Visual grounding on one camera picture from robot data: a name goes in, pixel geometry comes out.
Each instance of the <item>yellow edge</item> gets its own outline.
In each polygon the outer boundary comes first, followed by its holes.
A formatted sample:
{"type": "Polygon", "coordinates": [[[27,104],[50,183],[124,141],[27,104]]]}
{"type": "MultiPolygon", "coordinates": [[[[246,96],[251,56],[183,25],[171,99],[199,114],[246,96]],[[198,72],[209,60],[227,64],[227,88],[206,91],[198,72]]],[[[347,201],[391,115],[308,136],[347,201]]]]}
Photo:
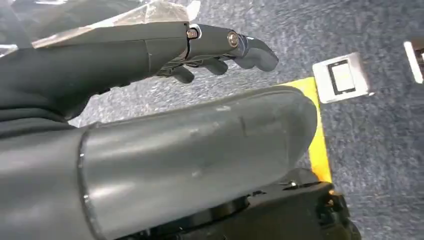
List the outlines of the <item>yellow edge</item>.
{"type": "Polygon", "coordinates": [[[315,137],[309,146],[309,159],[310,167],[320,181],[332,182],[329,159],[327,156],[326,140],[324,137],[323,123],[321,121],[320,102],[318,100],[317,87],[315,79],[308,77],[282,85],[295,87],[303,92],[303,94],[310,98],[316,106],[317,113],[317,127],[315,137]]]}

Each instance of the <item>clear plastic sheet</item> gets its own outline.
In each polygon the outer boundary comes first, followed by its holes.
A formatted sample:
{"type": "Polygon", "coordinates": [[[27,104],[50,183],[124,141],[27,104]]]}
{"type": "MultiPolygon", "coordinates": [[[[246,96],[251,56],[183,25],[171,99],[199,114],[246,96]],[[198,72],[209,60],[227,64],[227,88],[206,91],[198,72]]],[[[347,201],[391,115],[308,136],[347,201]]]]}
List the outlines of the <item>clear plastic sheet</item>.
{"type": "Polygon", "coordinates": [[[98,28],[190,22],[200,1],[185,7],[166,0],[0,0],[0,57],[41,48],[98,28]]]}

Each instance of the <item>gray robotic arm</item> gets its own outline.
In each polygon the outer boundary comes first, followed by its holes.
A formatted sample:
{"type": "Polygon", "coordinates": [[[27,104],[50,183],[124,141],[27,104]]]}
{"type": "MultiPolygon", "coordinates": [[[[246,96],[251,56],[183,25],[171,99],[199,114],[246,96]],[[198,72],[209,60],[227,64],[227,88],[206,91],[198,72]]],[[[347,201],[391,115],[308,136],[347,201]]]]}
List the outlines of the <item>gray robotic arm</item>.
{"type": "Polygon", "coordinates": [[[224,61],[271,71],[262,41],[188,22],[104,27],[0,58],[0,235],[114,240],[245,196],[284,176],[316,129],[312,102],[271,87],[74,128],[94,94],[224,61]]]}

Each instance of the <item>black mechanical base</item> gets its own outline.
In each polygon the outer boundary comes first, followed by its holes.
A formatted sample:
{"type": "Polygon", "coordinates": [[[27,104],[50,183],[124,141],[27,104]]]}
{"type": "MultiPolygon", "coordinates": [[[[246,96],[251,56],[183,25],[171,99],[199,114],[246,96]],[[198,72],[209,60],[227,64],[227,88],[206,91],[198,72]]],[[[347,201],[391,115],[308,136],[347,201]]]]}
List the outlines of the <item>black mechanical base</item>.
{"type": "Polygon", "coordinates": [[[120,240],[360,240],[343,195],[327,182],[274,184],[120,240]]]}

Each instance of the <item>gray cylindrical tube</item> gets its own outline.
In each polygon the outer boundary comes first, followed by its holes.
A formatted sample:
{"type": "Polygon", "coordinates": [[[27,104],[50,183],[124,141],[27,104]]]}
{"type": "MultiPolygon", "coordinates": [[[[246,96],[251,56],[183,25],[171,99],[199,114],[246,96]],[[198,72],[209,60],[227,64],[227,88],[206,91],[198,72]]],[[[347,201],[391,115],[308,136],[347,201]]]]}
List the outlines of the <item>gray cylindrical tube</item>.
{"type": "Polygon", "coordinates": [[[112,240],[246,195],[291,170],[316,126],[313,103],[277,86],[92,129],[92,217],[112,240]]]}

